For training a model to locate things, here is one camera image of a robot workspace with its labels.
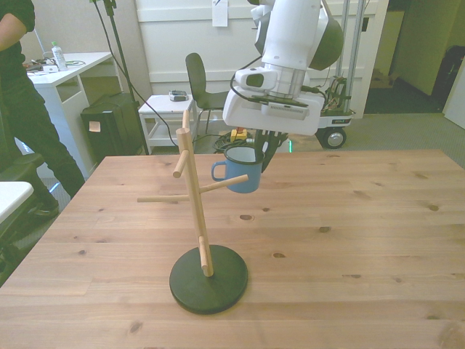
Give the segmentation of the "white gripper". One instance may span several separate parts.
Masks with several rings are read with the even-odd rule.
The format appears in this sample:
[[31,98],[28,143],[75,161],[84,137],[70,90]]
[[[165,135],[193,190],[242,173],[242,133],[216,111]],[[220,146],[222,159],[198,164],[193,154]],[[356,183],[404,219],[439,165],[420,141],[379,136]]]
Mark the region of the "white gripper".
[[285,95],[237,87],[229,91],[222,116],[228,126],[261,129],[255,132],[254,151],[258,160],[264,160],[264,172],[277,149],[288,139],[288,133],[316,133],[323,103],[324,97],[311,92]]

